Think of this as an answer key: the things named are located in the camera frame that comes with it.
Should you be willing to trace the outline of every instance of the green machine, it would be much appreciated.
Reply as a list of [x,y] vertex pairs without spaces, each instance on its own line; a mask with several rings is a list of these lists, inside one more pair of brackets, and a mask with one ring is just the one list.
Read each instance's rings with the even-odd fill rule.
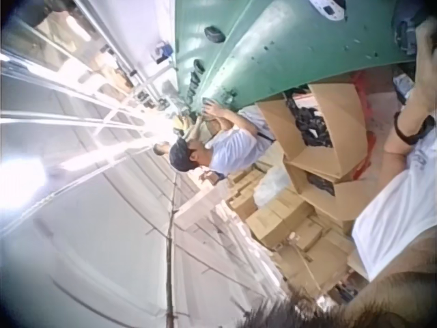
[[[396,0],[340,1],[341,20],[328,19],[318,2],[176,0],[180,96],[197,110],[203,97],[223,102],[233,94],[240,108],[304,83],[411,59],[394,41]],[[225,40],[210,41],[206,27]],[[193,76],[196,59],[203,67]]]

